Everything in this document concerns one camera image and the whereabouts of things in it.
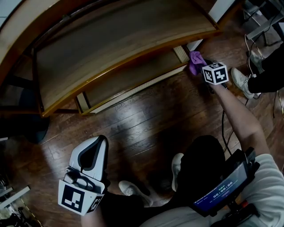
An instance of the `wooden desk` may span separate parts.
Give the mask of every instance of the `wooden desk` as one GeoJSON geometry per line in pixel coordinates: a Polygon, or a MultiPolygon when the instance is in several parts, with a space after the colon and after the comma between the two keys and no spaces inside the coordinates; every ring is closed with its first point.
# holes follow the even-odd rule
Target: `wooden desk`
{"type": "MultiPolygon", "coordinates": [[[[33,74],[43,117],[82,92],[90,99],[89,110],[94,109],[131,87],[180,67],[182,62],[177,62],[171,51],[174,47],[220,33],[210,16],[190,0],[102,2],[105,4],[85,11],[87,14],[72,23],[55,24],[53,32],[42,36],[42,42],[35,41],[33,64],[22,58],[16,65],[17,76],[26,78],[33,74]],[[133,65],[143,73],[127,69],[133,65]]],[[[64,0],[57,4],[62,7],[64,0]]]]}

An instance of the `display screen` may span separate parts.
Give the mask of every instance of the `display screen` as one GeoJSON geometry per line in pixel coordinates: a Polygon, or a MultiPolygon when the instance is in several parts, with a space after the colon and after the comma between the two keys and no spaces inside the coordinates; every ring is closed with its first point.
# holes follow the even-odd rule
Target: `display screen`
{"type": "Polygon", "coordinates": [[[247,175],[242,163],[211,192],[194,202],[194,205],[202,211],[209,211],[235,191],[246,179],[247,175]]]}

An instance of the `black pants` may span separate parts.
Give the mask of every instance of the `black pants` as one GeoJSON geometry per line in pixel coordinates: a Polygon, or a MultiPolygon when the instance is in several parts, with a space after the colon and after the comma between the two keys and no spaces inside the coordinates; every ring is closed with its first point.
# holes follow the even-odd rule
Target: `black pants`
{"type": "Polygon", "coordinates": [[[224,163],[225,156],[219,141],[212,136],[198,137],[181,159],[178,189],[167,204],[144,208],[138,196],[107,192],[100,203],[104,219],[108,226],[135,227],[169,209],[189,206],[220,183],[224,163]]]}
{"type": "Polygon", "coordinates": [[[268,58],[262,61],[265,70],[256,78],[248,80],[248,90],[251,93],[275,92],[284,87],[284,44],[273,51],[268,58]]]}

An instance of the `wooden drawer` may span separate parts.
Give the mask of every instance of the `wooden drawer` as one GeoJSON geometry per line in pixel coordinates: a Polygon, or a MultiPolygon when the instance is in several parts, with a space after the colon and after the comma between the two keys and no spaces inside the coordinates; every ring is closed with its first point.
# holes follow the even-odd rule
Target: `wooden drawer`
{"type": "Polygon", "coordinates": [[[142,63],[124,68],[108,79],[96,83],[91,89],[79,94],[75,101],[79,111],[86,115],[96,114],[117,104],[133,94],[181,72],[188,56],[181,46],[142,63]]]}

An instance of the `hardwood floor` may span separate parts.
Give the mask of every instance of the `hardwood floor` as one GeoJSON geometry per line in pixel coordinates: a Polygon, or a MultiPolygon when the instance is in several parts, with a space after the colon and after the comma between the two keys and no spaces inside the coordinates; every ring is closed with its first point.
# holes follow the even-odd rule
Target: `hardwood floor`
{"type": "MultiPolygon", "coordinates": [[[[237,67],[249,73],[245,28],[241,27],[239,16],[228,22],[224,34],[206,43],[201,54],[204,58],[222,61],[228,70],[237,67]]],[[[259,40],[258,45],[261,47],[263,41],[259,40]]],[[[231,82],[228,87],[243,103],[246,102],[231,82]]],[[[283,89],[280,94],[284,100],[283,89]]],[[[262,94],[258,100],[249,100],[247,107],[259,119],[271,153],[282,168],[284,121],[278,99],[274,106],[274,97],[274,93],[262,94]]],[[[75,107],[75,104],[70,103],[69,107],[75,107]]],[[[42,224],[45,227],[77,227],[80,226],[79,215],[57,204],[58,180],[65,174],[74,147],[93,136],[105,135],[110,144],[109,191],[121,194],[118,182],[130,180],[144,187],[143,190],[149,190],[154,205],[160,206],[174,193],[170,164],[176,153],[185,152],[196,137],[206,134],[215,136],[225,148],[221,138],[221,117],[222,107],[216,96],[208,92],[201,76],[182,72],[95,116],[53,115],[40,145],[30,144],[23,137],[13,137],[0,142],[0,149],[4,151],[7,174],[13,187],[31,187],[23,199],[42,224]]],[[[231,131],[225,118],[226,138],[231,131]]],[[[232,151],[240,148],[235,134],[229,148],[232,151]]]]}

